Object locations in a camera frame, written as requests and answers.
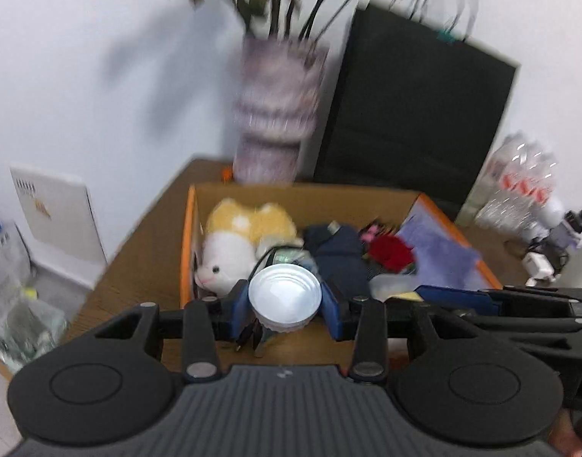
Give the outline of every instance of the purple cloth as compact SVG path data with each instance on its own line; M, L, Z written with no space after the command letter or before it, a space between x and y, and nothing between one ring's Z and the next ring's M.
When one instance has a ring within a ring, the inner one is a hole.
M406 221L396 235L413 247L421 285L464 289L481 255L429 228L420 215Z

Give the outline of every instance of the stuffed animal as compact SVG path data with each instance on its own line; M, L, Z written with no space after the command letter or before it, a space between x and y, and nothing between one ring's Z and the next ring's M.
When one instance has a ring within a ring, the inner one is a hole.
M250 241L239 234L214 232L206 235L196 284L218 297L225 297L238 280L248 278L257 263L254 253Z
M238 280L245 280L256 264L255 246L265 236L292 240L297 235L293 221L277 204L250 209L233 199L223 199L206 222L202 265L197 285L223 297Z

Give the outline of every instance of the vase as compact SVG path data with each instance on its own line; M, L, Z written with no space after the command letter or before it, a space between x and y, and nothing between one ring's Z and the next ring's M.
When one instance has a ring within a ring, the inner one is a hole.
M234 107L241 132L234 160L238 181L293 181L298 146L316 128L327 51L310 42L244 39L241 89Z

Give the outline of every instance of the yellow plush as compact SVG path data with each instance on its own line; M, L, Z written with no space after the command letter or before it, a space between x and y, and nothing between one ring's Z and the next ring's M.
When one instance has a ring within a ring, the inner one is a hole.
M233 232L257 245L265 236L293 239L297 229L287 212L275 203L247 208L233 199L223 199L210 213L206 233Z

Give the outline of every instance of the white wall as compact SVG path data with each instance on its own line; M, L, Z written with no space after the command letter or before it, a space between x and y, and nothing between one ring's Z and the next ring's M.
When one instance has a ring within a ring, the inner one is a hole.
M325 36L332 63L351 14ZM111 258L191 157L233 152L241 35L219 0L0 0L0 213L38 262L84 283L101 271L31 237L9 165L82 178ZM582 0L480 0L473 36L523 65L500 131L554 148L558 193L582 206Z

